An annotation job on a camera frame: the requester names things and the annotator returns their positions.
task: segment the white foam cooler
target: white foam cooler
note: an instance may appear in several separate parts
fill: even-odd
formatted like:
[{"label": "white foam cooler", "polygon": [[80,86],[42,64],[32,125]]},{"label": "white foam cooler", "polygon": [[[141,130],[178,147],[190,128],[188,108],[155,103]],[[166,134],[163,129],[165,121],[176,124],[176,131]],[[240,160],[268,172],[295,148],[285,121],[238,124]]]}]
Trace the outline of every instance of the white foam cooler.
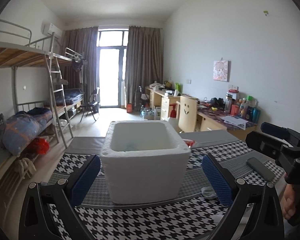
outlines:
[{"label": "white foam cooler", "polygon": [[111,122],[100,154],[111,200],[133,204],[175,198],[190,152],[167,121]]}]

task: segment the metal ladder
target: metal ladder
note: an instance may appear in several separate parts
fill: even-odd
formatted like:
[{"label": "metal ladder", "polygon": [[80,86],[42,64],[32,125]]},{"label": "metal ladder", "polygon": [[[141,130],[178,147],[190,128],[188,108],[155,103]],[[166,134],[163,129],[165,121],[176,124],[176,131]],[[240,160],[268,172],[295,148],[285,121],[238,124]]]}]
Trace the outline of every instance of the metal ladder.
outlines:
[{"label": "metal ladder", "polygon": [[[53,55],[53,52],[52,52],[52,50],[53,50],[53,41],[54,41],[54,33],[52,34],[52,37],[51,37],[49,62],[47,61],[47,57],[44,56],[44,59],[45,59],[45,62],[46,62],[46,68],[47,68],[48,75],[49,75],[48,76],[48,79],[49,79],[48,83],[49,83],[50,106],[53,108],[52,112],[54,112],[53,126],[54,126],[54,132],[55,132],[57,142],[59,143],[58,131],[56,129],[56,126],[58,125],[59,132],[61,133],[61,138],[62,138],[63,144],[67,148],[68,146],[67,146],[63,131],[67,127],[69,127],[71,138],[73,138],[74,136],[73,136],[73,133],[72,133],[70,119],[69,119],[69,115],[68,115],[68,111],[67,111],[67,107],[66,107],[66,99],[65,99],[65,93],[64,93],[64,90],[63,90],[63,85],[61,84],[60,85],[61,89],[57,89],[57,90],[54,90],[54,86],[53,86],[52,74],[56,74],[57,78],[62,79],[62,74],[61,74],[58,59],[57,59],[57,57],[55,57]],[[56,63],[56,70],[52,69],[52,59],[53,58],[54,58],[55,63]],[[57,103],[56,103],[56,97],[55,97],[55,93],[57,93],[57,92],[61,92],[61,96],[62,96],[63,110],[65,112],[66,121],[67,121],[67,124],[64,127],[61,127],[60,119],[59,119],[59,115],[58,115]]]}]

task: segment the curtain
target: curtain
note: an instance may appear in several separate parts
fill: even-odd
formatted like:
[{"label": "curtain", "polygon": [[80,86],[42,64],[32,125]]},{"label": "curtain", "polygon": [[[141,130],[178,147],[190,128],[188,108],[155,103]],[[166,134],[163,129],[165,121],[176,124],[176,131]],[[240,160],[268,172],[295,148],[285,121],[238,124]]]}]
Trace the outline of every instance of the curtain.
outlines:
[{"label": "curtain", "polygon": [[138,86],[145,88],[155,80],[162,83],[162,76],[160,29],[130,26],[125,78],[127,104],[134,105]]},{"label": "curtain", "polygon": [[[87,64],[84,67],[83,90],[86,102],[92,91],[99,86],[99,68],[97,65],[97,37],[98,27],[83,28],[65,31],[62,51],[72,49],[84,56]],[[69,82],[65,89],[81,88],[80,72],[76,72],[71,66],[61,69],[62,78]]]}]

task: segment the metal bolt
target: metal bolt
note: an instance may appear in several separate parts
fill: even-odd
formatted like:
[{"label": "metal bolt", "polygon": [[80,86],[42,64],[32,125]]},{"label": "metal bolt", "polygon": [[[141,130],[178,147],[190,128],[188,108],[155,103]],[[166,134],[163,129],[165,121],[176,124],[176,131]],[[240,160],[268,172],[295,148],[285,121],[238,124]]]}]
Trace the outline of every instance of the metal bolt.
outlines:
[{"label": "metal bolt", "polygon": [[269,181],[269,182],[267,182],[267,186],[268,186],[268,187],[271,187],[271,188],[272,188],[272,187],[274,187],[273,183],[272,183],[272,182],[270,182],[270,181]]},{"label": "metal bolt", "polygon": [[63,184],[65,184],[66,183],[66,179],[59,179],[58,180],[58,184],[59,185],[63,185]]},{"label": "metal bolt", "polygon": [[244,181],[244,179],[239,178],[239,179],[237,179],[237,183],[240,184],[240,185],[243,185],[246,182]]},{"label": "metal bolt", "polygon": [[31,183],[29,184],[29,188],[34,188],[35,185],[37,185],[35,182],[31,182]]}]

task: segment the smiley face drawing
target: smiley face drawing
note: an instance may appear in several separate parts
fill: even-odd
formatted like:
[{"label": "smiley face drawing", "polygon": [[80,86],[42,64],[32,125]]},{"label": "smiley face drawing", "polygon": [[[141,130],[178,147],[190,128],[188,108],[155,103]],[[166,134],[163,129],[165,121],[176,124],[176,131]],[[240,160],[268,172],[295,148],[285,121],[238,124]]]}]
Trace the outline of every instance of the smiley face drawing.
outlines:
[{"label": "smiley face drawing", "polygon": [[185,114],[189,114],[189,111],[188,111],[188,112],[186,111],[186,106],[187,106],[187,105],[185,104],[185,109],[184,109]]}]

